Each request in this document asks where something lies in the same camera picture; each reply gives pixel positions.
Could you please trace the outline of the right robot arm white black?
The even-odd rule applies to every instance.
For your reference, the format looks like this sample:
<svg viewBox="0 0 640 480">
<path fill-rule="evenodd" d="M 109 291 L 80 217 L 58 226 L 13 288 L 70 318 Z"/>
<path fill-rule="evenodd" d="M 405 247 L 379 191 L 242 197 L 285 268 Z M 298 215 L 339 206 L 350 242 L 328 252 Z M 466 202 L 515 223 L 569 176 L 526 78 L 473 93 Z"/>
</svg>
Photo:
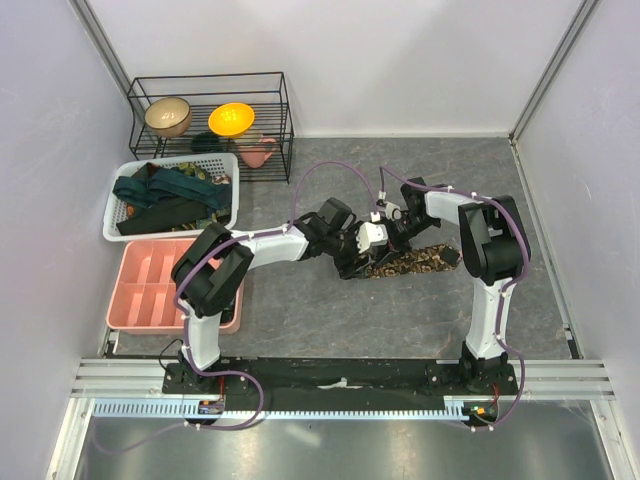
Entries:
<svg viewBox="0 0 640 480">
<path fill-rule="evenodd" d="M 462 261 L 473 279 L 469 332 L 458 362 L 460 386 L 473 394 L 517 394 L 506 343 L 509 304 L 516 284 L 528 273 L 531 251 L 515 201 L 486 197 L 452 186 L 427 186 L 420 178 L 403 182 L 407 207 L 419 219 L 459 228 Z"/>
</svg>

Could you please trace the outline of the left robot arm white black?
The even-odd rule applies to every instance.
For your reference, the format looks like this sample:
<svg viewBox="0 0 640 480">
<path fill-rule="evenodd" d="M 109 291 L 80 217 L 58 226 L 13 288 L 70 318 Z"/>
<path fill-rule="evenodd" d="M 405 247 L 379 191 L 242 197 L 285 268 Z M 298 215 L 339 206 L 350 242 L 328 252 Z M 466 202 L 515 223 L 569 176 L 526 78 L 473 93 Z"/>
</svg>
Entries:
<svg viewBox="0 0 640 480">
<path fill-rule="evenodd" d="M 219 382 L 219 330 L 222 311 L 231 303 L 247 273 L 279 262 L 296 262 L 320 255 L 333 258 L 345 278 L 367 268 L 373 250 L 388 240 L 382 217 L 373 213 L 359 221 L 335 198 L 319 211 L 307 213 L 270 230 L 231 231 L 207 227 L 171 271 L 174 305 L 184 321 L 185 382 L 208 393 Z"/>
</svg>

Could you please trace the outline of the brown floral tie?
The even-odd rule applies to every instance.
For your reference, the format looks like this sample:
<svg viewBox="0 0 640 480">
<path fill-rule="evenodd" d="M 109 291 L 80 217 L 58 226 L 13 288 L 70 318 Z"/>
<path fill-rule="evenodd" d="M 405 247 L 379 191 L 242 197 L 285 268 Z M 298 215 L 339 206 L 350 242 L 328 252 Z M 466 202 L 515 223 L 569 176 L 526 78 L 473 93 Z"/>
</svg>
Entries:
<svg viewBox="0 0 640 480">
<path fill-rule="evenodd" d="M 460 250 L 449 244 L 437 244 L 403 253 L 382 266 L 370 266 L 365 270 L 364 277 L 381 279 L 452 271 L 458 267 L 461 260 Z"/>
</svg>

